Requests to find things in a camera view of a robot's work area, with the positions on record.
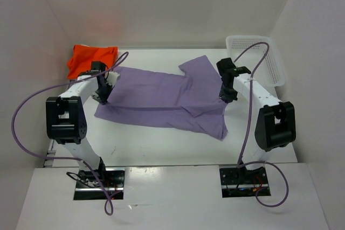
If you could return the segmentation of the lavender t shirt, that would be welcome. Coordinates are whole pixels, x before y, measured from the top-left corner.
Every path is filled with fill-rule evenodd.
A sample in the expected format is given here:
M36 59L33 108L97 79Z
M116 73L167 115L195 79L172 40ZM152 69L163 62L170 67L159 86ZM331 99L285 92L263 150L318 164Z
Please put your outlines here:
M205 55L180 64L179 69L183 75L117 67L120 77L107 104L98 105L95 117L223 140L227 135L226 103L219 98L219 74Z

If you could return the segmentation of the orange t shirt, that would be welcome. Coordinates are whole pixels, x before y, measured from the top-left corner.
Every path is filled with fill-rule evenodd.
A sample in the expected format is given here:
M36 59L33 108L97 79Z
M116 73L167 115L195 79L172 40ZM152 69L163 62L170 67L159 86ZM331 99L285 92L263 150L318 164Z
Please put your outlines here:
M67 79L76 80L82 72L91 69L91 62L100 61L108 68L114 65L118 56L118 47L91 47L86 45L74 45L73 55L67 62L69 69Z

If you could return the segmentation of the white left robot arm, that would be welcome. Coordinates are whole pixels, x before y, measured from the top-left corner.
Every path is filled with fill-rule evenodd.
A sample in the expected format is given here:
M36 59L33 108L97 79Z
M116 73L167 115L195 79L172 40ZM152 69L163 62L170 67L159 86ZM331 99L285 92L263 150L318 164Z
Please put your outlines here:
M87 121L83 105L92 97L101 105L116 83L117 74L101 61L91 62L91 69L82 72L67 91L46 100L46 128L50 139L64 146L78 162L81 177L94 186L110 180L105 164L87 140Z

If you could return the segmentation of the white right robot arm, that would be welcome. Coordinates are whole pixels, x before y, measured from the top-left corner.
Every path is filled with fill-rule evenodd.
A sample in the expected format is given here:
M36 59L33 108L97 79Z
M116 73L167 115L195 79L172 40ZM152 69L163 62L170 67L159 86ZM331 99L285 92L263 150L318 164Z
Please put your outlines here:
M295 109L291 102L283 102L270 94L245 66L237 67L231 58L216 63L222 80L219 97L231 103L241 95L249 103L249 127L245 133L245 147L239 155L237 179L249 183L255 170L264 166L275 148L283 148L296 139Z

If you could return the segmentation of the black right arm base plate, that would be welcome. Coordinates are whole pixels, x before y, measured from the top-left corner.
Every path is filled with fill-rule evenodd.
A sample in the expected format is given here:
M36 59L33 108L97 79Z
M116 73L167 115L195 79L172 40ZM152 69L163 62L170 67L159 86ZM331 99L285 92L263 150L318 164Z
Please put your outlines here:
M220 167L220 184L223 198L270 196L266 170L259 168L249 171L234 166Z

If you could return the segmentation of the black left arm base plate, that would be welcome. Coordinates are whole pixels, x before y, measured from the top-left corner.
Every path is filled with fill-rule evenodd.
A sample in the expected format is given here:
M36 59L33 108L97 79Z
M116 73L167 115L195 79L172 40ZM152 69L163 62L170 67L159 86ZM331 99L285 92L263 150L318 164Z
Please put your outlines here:
M106 200L99 182L90 172L79 171L78 173L67 172L71 179L75 181L73 200ZM100 181L110 196L111 200L122 200L125 186L125 170L106 170Z

